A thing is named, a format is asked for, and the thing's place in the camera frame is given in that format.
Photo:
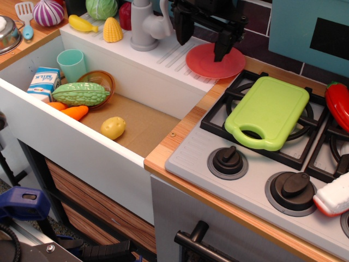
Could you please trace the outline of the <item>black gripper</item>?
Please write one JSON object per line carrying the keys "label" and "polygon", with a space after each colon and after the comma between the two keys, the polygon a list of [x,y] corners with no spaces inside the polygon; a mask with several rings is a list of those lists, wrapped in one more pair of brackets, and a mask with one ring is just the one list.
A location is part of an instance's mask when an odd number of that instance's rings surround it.
{"label": "black gripper", "polygon": [[172,1],[177,41],[184,45],[194,33],[194,24],[218,33],[214,62],[221,62],[236,42],[242,41],[248,18],[239,13],[233,1]]}

